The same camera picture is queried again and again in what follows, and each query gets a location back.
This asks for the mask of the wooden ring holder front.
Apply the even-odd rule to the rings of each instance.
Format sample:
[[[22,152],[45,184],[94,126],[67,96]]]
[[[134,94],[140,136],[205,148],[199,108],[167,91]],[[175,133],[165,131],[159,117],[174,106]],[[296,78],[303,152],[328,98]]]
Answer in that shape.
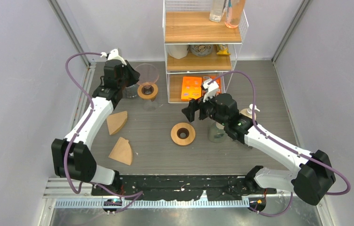
[[[137,89],[138,96],[143,100],[155,101],[158,95],[158,86],[154,83],[145,83],[139,85]]]

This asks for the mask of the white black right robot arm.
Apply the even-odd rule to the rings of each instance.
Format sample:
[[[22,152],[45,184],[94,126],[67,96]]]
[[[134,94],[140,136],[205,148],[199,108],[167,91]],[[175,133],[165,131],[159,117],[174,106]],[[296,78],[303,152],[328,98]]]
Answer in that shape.
[[[258,193],[263,188],[290,191],[315,206],[335,183],[336,177],[325,152],[312,153],[274,136],[252,118],[241,114],[230,94],[219,94],[209,100],[192,99],[182,109],[190,122],[194,121],[196,111],[200,120],[214,120],[231,139],[262,151],[286,167],[286,170],[253,167],[246,175],[248,191]]]

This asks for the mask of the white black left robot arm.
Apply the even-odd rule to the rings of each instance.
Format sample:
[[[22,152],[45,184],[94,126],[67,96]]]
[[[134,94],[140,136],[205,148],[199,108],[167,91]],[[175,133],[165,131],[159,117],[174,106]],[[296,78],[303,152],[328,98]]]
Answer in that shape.
[[[127,61],[112,59],[105,62],[102,82],[92,93],[93,103],[72,131],[51,144],[57,176],[103,184],[110,195],[121,191],[119,172],[99,166],[91,154],[91,146],[103,122],[122,99],[123,90],[136,84],[139,76]]]

